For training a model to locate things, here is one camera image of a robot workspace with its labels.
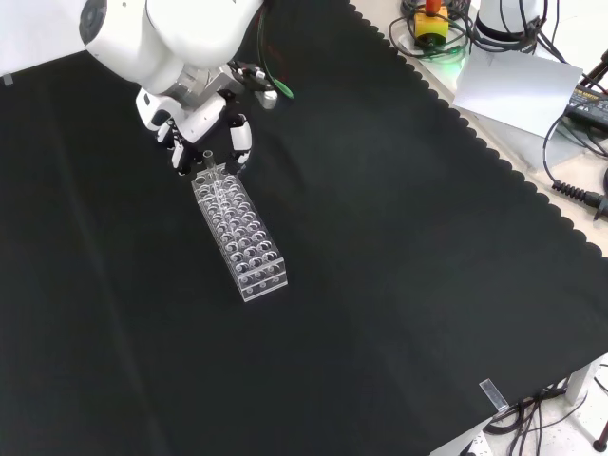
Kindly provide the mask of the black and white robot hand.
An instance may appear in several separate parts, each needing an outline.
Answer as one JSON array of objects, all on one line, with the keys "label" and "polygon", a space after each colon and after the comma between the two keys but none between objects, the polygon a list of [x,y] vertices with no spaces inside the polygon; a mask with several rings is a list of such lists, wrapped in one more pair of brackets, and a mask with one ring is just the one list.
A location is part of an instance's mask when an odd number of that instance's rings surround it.
[{"label": "black and white robot hand", "polygon": [[171,165],[181,176],[188,175],[194,165],[208,161],[199,144],[219,122],[227,122],[233,150],[226,159],[225,169],[230,175],[238,175],[250,158],[253,134],[244,115],[229,111],[228,105],[233,100],[234,94],[222,89],[200,107],[188,111],[171,97],[152,95],[142,89],[137,95],[136,107],[144,126],[171,152]]}]

